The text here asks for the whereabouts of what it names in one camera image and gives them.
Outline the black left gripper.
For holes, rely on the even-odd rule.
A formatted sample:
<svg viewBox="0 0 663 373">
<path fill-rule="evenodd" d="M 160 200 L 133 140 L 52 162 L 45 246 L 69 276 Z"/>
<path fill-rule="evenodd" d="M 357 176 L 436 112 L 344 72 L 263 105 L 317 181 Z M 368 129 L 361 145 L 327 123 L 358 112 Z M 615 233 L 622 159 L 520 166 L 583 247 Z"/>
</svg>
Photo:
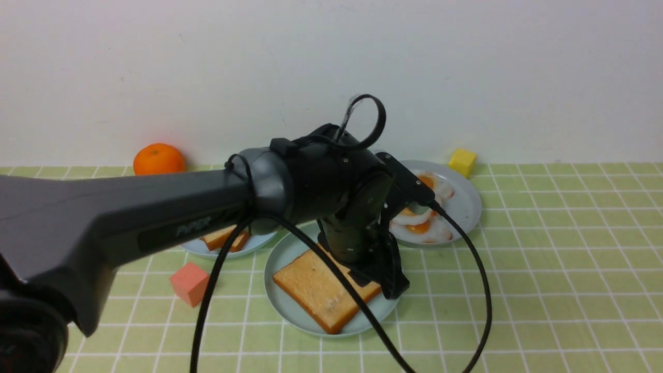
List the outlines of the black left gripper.
<svg viewBox="0 0 663 373">
<path fill-rule="evenodd" d="M 398 299 L 410 287 L 402 271 L 396 239 L 381 222 L 383 203 L 356 197 L 329 217 L 317 221 L 318 242 L 343 273 L 360 288 L 375 283 L 386 299 Z"/>
</svg>

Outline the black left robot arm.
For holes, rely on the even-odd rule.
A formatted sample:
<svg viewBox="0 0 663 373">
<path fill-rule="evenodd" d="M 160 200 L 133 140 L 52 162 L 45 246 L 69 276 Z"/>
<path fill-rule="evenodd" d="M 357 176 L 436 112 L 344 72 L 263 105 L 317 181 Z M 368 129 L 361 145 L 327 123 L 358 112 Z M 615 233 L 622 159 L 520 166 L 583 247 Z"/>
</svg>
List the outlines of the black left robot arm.
<svg viewBox="0 0 663 373">
<path fill-rule="evenodd" d="M 318 220 L 324 248 L 387 299 L 409 288 L 388 231 L 398 172 L 326 124 L 232 155 L 222 170 L 88 180 L 2 176 L 2 372 L 54 372 L 68 325 L 97 329 L 119 267 L 219 229 Z"/>
</svg>

